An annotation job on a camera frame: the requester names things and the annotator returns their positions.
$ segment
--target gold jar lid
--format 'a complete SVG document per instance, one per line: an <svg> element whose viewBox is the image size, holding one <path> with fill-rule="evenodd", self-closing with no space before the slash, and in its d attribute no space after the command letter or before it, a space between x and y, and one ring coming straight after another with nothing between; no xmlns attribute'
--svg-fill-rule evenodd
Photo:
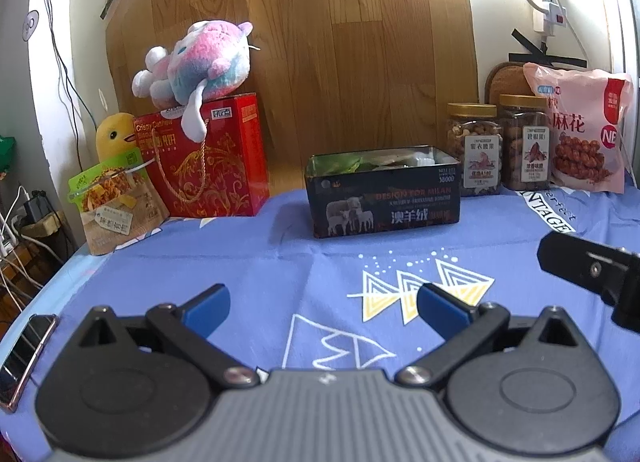
<svg viewBox="0 0 640 462"><path fill-rule="evenodd" d="M492 118L497 116L497 107L482 103L448 103L447 114L468 118Z"/></svg>
<svg viewBox="0 0 640 462"><path fill-rule="evenodd" d="M500 105L503 107L546 109L546 98L538 96L514 96L512 94L500 94Z"/></svg>

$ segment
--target pink snack bag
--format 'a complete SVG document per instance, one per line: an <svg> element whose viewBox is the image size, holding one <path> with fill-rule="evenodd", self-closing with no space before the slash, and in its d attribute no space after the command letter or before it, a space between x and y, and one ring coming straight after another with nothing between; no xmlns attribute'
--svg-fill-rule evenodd
<svg viewBox="0 0 640 462"><path fill-rule="evenodd" d="M536 96L548 98L553 181L587 191L625 191L620 130L633 100L628 74L554 70L525 64Z"/></svg>

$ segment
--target nut jar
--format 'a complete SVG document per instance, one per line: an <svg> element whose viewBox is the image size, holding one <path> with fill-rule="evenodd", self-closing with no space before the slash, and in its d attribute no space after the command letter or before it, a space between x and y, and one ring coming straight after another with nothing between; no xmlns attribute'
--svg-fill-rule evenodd
<svg viewBox="0 0 640 462"><path fill-rule="evenodd" d="M537 191L549 185L550 128L546 98L500 94L504 126L502 182L515 191Z"/></svg>
<svg viewBox="0 0 640 462"><path fill-rule="evenodd" d="M497 195L502 172L502 126L495 105L449 103L447 152L462 165L460 195Z"/></svg>

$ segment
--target smartphone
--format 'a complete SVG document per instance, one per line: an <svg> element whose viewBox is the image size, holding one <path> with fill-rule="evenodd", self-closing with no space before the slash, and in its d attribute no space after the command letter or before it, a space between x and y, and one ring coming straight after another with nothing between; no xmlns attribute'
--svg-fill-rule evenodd
<svg viewBox="0 0 640 462"><path fill-rule="evenodd" d="M0 408L14 413L33 367L59 322L58 316L32 315L0 368Z"/></svg>

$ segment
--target snack bag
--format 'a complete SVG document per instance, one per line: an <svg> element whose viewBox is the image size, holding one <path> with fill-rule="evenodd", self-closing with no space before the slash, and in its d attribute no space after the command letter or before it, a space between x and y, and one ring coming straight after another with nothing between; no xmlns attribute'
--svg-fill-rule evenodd
<svg viewBox="0 0 640 462"><path fill-rule="evenodd" d="M169 212L143 167L140 149L110 157L69 180L92 255L151 232Z"/></svg>
<svg viewBox="0 0 640 462"><path fill-rule="evenodd" d="M620 131L633 100L631 76L537 64L525 64L524 74L532 91L548 98L552 180L572 189L624 193Z"/></svg>

